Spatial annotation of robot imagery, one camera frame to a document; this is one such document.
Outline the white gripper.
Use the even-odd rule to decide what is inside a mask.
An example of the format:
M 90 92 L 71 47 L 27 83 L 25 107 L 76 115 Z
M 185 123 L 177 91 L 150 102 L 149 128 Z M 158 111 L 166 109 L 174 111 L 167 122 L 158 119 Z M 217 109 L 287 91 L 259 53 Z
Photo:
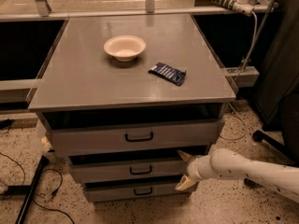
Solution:
M 213 176 L 209 155 L 192 155 L 182 150 L 179 150 L 178 154 L 188 164 L 187 175 L 184 175 L 180 179 L 176 185 L 176 190 L 183 191 L 194 186 L 196 182 L 209 179 Z

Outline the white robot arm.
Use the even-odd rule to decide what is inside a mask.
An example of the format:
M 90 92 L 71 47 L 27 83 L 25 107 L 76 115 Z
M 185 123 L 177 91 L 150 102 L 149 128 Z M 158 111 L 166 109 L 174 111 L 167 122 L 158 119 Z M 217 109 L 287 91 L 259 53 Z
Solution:
M 186 162 L 186 174 L 176 185 L 183 191 L 207 179 L 249 179 L 299 203 L 299 168 L 247 159 L 240 154 L 219 148 L 205 156 L 178 151 Z

